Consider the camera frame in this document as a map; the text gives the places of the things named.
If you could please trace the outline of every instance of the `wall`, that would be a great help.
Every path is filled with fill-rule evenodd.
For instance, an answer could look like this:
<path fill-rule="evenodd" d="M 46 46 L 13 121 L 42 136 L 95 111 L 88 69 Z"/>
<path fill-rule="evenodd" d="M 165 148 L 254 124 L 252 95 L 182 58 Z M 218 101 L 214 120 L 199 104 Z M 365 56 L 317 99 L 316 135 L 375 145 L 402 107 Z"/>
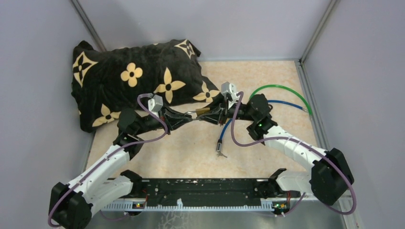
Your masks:
<path fill-rule="evenodd" d="M 67 0 L 0 3 L 0 228 L 48 228 L 51 188 L 80 173 L 91 134 L 70 95 L 91 38 Z"/>
<path fill-rule="evenodd" d="M 187 38 L 201 60 L 301 57 L 329 0 L 80 0 L 108 50 Z"/>
<path fill-rule="evenodd" d="M 366 228 L 403 228 L 405 1 L 342 1 L 305 68 Z"/>

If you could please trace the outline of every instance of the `flower motif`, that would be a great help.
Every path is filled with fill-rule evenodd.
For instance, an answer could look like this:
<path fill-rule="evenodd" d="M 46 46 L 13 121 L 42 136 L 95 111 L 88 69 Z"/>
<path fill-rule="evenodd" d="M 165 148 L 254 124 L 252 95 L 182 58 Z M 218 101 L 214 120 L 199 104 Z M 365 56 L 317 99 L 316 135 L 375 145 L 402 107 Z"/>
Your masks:
<path fill-rule="evenodd" d="M 140 78 L 142 73 L 142 69 L 137 68 L 135 63 L 129 63 L 127 65 L 127 70 L 121 73 L 121 80 L 124 82 L 128 81 L 130 87 L 135 87 L 138 84 L 137 78 Z"/>
<path fill-rule="evenodd" d="M 101 114 L 103 116 L 97 118 L 93 122 L 93 127 L 114 121 L 115 119 L 117 119 L 119 117 L 120 113 L 121 112 L 111 112 L 107 106 L 105 106 L 104 104 L 101 104 Z"/>
<path fill-rule="evenodd" d="M 164 84 L 159 84 L 159 86 L 156 88 L 154 93 L 165 93 L 165 97 L 167 102 L 171 103 L 171 100 L 173 99 L 173 91 L 176 91 L 180 88 L 182 88 L 185 83 L 181 81 L 171 81 L 171 73 L 168 68 L 166 68 L 164 76 L 163 76 Z"/>
<path fill-rule="evenodd" d="M 203 81 L 202 82 L 202 92 L 199 93 L 198 95 L 194 96 L 193 99 L 197 101 L 203 101 L 205 100 L 206 103 L 210 103 L 213 101 L 213 98 L 219 94 L 219 91 L 217 90 L 208 90 L 207 84 Z"/>
<path fill-rule="evenodd" d="M 191 59 L 192 55 L 195 55 L 195 52 L 192 49 L 191 43 L 187 39 L 185 39 L 180 44 L 175 45 L 174 47 L 181 48 L 183 51 L 186 52 L 186 54 L 189 56 L 190 59 Z"/>
<path fill-rule="evenodd" d="M 96 63 L 98 62 L 88 59 L 84 51 L 76 58 L 73 63 L 73 76 L 81 87 L 83 87 L 83 80 L 86 72 Z"/>

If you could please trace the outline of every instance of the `green cable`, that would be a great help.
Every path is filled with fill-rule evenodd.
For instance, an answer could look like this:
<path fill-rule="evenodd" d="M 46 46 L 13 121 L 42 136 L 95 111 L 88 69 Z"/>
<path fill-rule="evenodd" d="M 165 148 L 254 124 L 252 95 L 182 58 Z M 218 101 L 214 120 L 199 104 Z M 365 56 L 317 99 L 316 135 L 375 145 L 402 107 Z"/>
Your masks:
<path fill-rule="evenodd" d="M 285 89 L 285 90 L 287 90 L 287 91 L 290 91 L 290 92 L 294 93 L 296 96 L 298 96 L 298 97 L 304 102 L 305 106 L 306 106 L 307 109 L 308 109 L 309 115 L 312 116 L 312 109 L 311 109 L 311 107 L 309 106 L 307 100 L 305 100 L 304 97 L 302 97 L 302 95 L 300 95 L 298 92 L 294 91 L 293 89 L 291 89 L 291 88 L 289 88 L 289 87 L 283 86 L 283 85 L 269 84 L 269 85 L 261 86 L 261 87 L 257 88 L 257 89 L 250 95 L 249 99 L 252 98 L 252 96 L 255 95 L 258 91 L 263 90 L 263 89 L 268 88 L 268 87 L 278 87 L 278 88 Z"/>

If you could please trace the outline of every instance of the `blue cable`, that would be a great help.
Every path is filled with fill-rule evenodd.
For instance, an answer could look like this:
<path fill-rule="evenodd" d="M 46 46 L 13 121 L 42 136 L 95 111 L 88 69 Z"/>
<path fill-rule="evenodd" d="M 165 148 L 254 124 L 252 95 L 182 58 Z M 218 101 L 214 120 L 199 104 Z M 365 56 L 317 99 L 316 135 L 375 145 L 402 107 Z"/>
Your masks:
<path fill-rule="evenodd" d="M 286 101 L 281 101 L 281 100 L 267 100 L 267 102 L 268 102 L 268 103 L 286 104 L 286 105 L 290 105 L 290 106 L 296 107 L 296 108 L 298 108 L 298 109 L 301 109 L 301 110 L 303 110 L 303 111 L 305 111 L 305 112 L 308 112 L 308 111 L 307 111 L 306 109 L 304 109 L 302 106 L 298 106 L 297 104 L 293 104 L 293 103 L 286 102 Z M 226 131 L 226 129 L 228 128 L 228 126 L 229 126 L 229 124 L 231 123 L 231 121 L 232 121 L 232 118 L 230 118 L 230 119 L 228 120 L 228 122 L 225 124 L 224 128 L 222 129 L 221 135 L 219 136 L 219 141 L 222 142 L 222 138 L 224 137 L 225 131 Z"/>

